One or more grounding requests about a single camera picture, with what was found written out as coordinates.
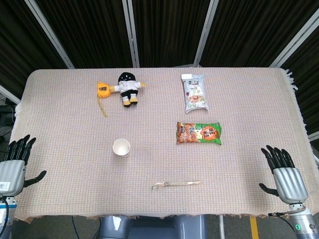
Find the paper cup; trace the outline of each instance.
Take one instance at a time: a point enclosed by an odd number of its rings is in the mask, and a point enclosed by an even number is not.
[[[118,138],[114,141],[112,148],[116,155],[126,157],[130,154],[131,145],[126,139]]]

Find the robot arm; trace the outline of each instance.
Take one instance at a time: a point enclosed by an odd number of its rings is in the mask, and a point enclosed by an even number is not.
[[[264,148],[261,151],[267,159],[277,188],[270,189],[262,183],[259,186],[266,193],[280,197],[284,203],[289,204],[289,211],[268,215],[272,217],[289,215],[290,226],[298,239],[319,239],[313,216],[303,205],[308,194],[299,170],[295,168],[290,155],[284,149],[279,150],[268,145],[267,149],[269,152]]]
[[[25,180],[25,170],[35,138],[30,135],[9,144],[3,162],[0,163],[0,239],[10,237],[17,202],[14,197],[23,188],[39,182],[46,174],[42,171],[36,178]]]

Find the black curtain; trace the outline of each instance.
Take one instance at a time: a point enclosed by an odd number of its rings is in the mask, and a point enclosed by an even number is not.
[[[319,131],[319,27],[290,56],[282,68],[290,69],[293,73],[298,87],[297,101],[307,124],[308,134]]]
[[[37,0],[75,68],[132,67],[121,0]]]
[[[141,67],[193,64],[209,0],[133,0]]]
[[[311,0],[220,0],[200,65],[268,67],[318,7]]]
[[[0,85],[16,97],[34,70],[66,68],[24,1],[0,1],[0,29]]]

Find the label sticker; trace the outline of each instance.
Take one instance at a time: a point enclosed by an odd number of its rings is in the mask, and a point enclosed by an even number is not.
[[[0,191],[8,191],[10,182],[0,182]]]

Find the yellow strap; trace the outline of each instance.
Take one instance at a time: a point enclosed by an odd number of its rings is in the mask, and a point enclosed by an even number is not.
[[[250,228],[252,239],[259,239],[256,217],[250,217]]]
[[[106,115],[106,113],[105,113],[105,111],[103,109],[102,103],[101,103],[101,98],[99,96],[97,96],[97,97],[98,97],[98,103],[99,103],[99,107],[100,107],[100,109],[102,111],[102,114],[104,115],[104,117],[107,117],[107,115]]]

